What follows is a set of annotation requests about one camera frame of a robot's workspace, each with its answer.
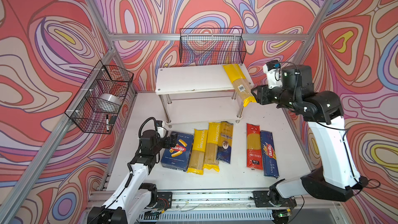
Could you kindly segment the red spaghetti bag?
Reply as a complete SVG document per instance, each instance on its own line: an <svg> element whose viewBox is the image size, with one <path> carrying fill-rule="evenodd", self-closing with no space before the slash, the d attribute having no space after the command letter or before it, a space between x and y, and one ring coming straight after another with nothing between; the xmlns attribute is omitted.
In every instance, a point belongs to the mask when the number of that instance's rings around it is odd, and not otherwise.
<svg viewBox="0 0 398 224"><path fill-rule="evenodd" d="M260 127L247 124L247 167L263 170Z"/></svg>

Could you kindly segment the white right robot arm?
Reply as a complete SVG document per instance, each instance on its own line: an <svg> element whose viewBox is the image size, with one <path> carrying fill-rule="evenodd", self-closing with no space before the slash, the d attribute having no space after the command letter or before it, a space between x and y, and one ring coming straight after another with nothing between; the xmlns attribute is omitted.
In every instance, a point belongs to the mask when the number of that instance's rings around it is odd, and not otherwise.
<svg viewBox="0 0 398 224"><path fill-rule="evenodd" d="M275 104L301 115L315 137L321 158L321 167L311 173L271 185L270 203L277 205L300 195L348 201L354 190L362 190L369 180L360 175L352 158L340 97L332 91L315 91L310 66L290 63L283 67L272 61L263 71L267 85L254 88L257 103Z"/></svg>

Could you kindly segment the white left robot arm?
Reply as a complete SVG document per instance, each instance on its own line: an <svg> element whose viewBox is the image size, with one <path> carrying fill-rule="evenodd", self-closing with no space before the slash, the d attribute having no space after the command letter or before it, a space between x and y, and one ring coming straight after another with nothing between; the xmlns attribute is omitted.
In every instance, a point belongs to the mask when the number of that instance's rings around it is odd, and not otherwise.
<svg viewBox="0 0 398 224"><path fill-rule="evenodd" d="M160 196L156 184L145 180L161 161L161 150L176 146L177 135L169 135L162 121L149 117L139 128L138 141L127 175L102 206L91 208L88 224L133 224L144 210L159 216L171 207L171 196Z"/></svg>

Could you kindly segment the white two-tier shelf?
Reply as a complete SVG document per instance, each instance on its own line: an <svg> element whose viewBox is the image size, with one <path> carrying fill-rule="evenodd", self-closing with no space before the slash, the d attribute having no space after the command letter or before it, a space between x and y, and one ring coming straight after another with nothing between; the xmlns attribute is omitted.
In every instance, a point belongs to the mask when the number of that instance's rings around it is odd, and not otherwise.
<svg viewBox="0 0 398 224"><path fill-rule="evenodd" d="M243 102L222 65L160 68L155 92L169 127L242 119Z"/></svg>

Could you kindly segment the blue Barilla rigatoni box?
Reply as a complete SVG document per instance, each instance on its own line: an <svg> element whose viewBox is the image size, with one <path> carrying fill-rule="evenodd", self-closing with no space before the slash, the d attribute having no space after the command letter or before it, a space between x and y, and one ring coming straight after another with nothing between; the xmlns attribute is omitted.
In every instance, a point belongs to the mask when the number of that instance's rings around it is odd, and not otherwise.
<svg viewBox="0 0 398 224"><path fill-rule="evenodd" d="M194 135L172 132L176 145L166 149L161 159L164 168L187 172L193 147Z"/></svg>

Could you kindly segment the yellow Pastatime spaghetti bag left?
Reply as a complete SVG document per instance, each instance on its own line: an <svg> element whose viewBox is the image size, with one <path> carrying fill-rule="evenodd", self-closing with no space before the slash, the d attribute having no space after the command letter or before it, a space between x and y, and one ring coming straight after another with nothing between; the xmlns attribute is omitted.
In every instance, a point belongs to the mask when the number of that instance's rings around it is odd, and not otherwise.
<svg viewBox="0 0 398 224"><path fill-rule="evenodd" d="M203 175L207 136L208 130L195 129L193 147L187 169L188 173Z"/></svg>

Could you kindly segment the yellow pastatime spaghetti bag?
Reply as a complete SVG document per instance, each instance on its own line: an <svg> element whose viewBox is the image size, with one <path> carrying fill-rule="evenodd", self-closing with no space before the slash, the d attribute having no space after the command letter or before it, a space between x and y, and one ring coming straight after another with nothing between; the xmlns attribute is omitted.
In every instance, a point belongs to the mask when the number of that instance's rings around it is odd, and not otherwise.
<svg viewBox="0 0 398 224"><path fill-rule="evenodd" d="M204 169L219 172L219 162L217 160L218 142L220 138L221 123L211 122L209 124L207 144L204 157Z"/></svg>
<svg viewBox="0 0 398 224"><path fill-rule="evenodd" d="M193 147L187 169L188 173L203 175L207 136L208 130L195 129Z"/></svg>

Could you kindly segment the yellow Pastatime spaghetti bag right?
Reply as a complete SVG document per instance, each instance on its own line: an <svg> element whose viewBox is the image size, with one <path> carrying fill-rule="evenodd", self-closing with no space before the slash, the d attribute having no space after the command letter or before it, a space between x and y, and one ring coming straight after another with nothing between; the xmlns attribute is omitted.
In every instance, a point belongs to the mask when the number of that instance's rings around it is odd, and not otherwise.
<svg viewBox="0 0 398 224"><path fill-rule="evenodd" d="M221 123L211 122L209 124L207 144L204 157L204 169L219 172L219 162L217 160L218 142L220 138Z"/></svg>

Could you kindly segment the dark blue spaghetti bag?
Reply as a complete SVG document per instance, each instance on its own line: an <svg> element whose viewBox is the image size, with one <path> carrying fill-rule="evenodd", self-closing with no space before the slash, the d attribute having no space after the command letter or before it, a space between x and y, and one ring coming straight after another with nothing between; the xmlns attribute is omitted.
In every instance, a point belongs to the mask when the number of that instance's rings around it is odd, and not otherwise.
<svg viewBox="0 0 398 224"><path fill-rule="evenodd" d="M226 121L223 121L220 124L217 160L225 162L227 164L231 163L233 127L233 124Z"/></svg>

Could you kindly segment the black marker pen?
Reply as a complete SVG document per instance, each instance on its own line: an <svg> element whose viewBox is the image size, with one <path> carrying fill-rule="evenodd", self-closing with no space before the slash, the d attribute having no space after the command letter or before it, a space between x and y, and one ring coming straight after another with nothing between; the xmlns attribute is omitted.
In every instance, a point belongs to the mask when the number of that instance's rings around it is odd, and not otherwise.
<svg viewBox="0 0 398 224"><path fill-rule="evenodd" d="M107 131L107 132L110 131L110 127L109 127L109 115L106 115L106 131Z"/></svg>

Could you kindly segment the blue Barilla spaghetti box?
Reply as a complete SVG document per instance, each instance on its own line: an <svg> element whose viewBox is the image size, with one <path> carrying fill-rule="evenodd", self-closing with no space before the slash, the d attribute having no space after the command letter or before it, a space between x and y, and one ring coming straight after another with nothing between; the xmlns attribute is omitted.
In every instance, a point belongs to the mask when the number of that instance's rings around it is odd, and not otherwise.
<svg viewBox="0 0 398 224"><path fill-rule="evenodd" d="M264 176L279 178L273 134L260 131L260 140Z"/></svg>

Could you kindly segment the silver tape roll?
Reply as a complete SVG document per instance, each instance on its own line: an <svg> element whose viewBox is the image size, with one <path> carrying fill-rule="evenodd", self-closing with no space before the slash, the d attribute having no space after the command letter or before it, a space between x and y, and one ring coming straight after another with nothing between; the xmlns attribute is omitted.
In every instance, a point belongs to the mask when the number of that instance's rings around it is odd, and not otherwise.
<svg viewBox="0 0 398 224"><path fill-rule="evenodd" d="M97 100L98 108L105 113L116 114L121 105L121 100L117 96L109 93L103 93Z"/></svg>

